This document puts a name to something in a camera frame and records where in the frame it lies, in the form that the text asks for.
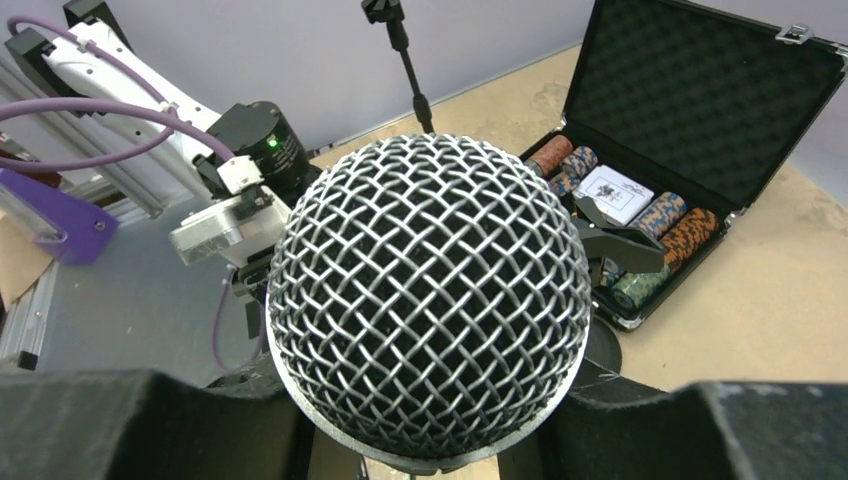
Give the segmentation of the glitter microphone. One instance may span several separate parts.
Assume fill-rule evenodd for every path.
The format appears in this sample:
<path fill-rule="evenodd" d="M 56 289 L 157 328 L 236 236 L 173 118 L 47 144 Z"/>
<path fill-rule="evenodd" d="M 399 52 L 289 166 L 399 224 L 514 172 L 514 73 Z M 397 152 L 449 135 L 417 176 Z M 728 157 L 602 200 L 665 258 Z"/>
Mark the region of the glitter microphone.
<path fill-rule="evenodd" d="M 572 386 L 592 313 L 567 210 L 517 157 L 402 135 L 339 159 L 276 245 L 271 352 L 342 445 L 420 475 L 532 434 Z"/>

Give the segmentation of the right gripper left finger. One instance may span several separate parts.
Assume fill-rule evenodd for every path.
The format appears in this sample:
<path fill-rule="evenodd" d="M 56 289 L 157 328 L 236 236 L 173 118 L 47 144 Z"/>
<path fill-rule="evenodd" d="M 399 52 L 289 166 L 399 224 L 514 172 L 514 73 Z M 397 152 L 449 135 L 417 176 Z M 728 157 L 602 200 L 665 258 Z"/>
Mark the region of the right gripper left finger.
<path fill-rule="evenodd" d="M 205 387 L 156 370 L 5 374 L 5 479 L 303 479 L 313 427 L 262 355 Z"/>

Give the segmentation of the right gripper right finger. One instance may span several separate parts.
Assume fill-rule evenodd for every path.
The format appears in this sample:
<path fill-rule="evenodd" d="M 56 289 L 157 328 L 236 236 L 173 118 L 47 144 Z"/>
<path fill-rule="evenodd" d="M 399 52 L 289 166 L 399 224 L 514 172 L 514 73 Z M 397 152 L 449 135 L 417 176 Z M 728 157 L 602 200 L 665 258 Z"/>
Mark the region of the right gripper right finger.
<path fill-rule="evenodd" d="M 699 381 L 671 392 L 585 361 L 504 479 L 843 479 L 847 388 Z"/>

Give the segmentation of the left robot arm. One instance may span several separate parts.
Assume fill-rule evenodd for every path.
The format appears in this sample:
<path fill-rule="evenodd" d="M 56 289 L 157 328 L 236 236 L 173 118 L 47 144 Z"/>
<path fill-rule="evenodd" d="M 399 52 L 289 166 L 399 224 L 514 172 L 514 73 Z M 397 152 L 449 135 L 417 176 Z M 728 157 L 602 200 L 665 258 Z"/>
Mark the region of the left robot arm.
<path fill-rule="evenodd" d="M 134 52 L 103 1 L 69 1 L 64 26 L 13 15 L 5 47 L 43 97 L 1 108 L 2 120 L 36 113 L 90 117 L 131 143 L 98 157 L 54 162 L 3 159 L 20 173 L 53 174 L 149 156 L 209 205 L 247 195 L 293 204 L 319 169 L 280 107 L 236 103 L 222 113 L 193 99 Z"/>

